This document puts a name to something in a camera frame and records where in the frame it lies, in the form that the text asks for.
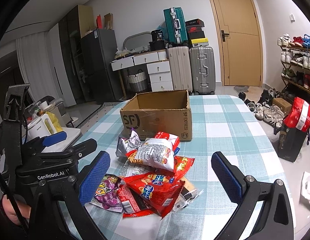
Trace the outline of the person's left hand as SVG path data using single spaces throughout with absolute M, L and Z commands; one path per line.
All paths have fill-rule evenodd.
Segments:
M 17 206 L 21 212 L 22 217 L 29 220 L 30 214 L 31 214 L 31 207 L 25 204 L 24 202 L 21 202 L 19 200 L 16 200 Z M 4 212 L 6 216 L 9 218 L 11 222 L 13 222 L 16 225 L 20 225 L 20 221 L 17 217 L 17 214 L 15 210 L 13 209 L 13 206 L 11 204 L 11 201 L 7 198 L 6 195 L 2 198 L 2 206 L 4 209 Z

